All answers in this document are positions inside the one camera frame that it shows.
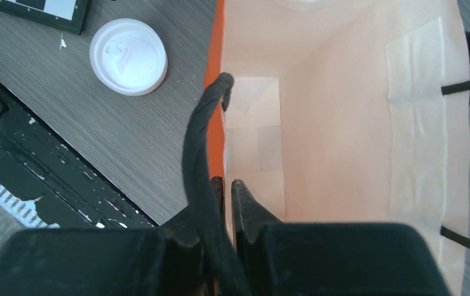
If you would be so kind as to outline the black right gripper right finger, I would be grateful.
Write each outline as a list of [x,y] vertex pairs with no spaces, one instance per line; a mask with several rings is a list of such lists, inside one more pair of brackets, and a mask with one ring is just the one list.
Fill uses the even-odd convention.
[[236,249],[255,295],[449,295],[423,237],[400,223],[284,223],[231,183]]

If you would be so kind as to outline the orange paper takeout bag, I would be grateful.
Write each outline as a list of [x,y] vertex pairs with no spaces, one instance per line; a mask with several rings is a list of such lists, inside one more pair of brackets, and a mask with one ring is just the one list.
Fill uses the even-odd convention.
[[182,171],[218,295],[255,295],[237,179],[284,223],[411,226],[461,295],[469,97],[456,1],[217,1]]

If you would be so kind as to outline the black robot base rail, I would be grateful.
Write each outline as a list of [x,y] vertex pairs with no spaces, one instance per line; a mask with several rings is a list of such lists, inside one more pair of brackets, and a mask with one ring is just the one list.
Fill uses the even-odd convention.
[[29,228],[156,226],[2,83],[0,206]]

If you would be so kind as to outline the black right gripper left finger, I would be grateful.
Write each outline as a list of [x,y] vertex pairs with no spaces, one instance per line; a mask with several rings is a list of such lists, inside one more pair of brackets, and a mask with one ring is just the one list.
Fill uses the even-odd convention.
[[0,250],[0,295],[217,295],[188,209],[159,228],[28,228]]

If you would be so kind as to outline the stack of white lids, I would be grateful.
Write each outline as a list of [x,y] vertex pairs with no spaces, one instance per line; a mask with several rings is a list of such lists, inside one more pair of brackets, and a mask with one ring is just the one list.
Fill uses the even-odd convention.
[[168,57],[159,35],[148,24],[119,18],[94,34],[89,61],[96,77],[125,96],[143,96],[164,81]]

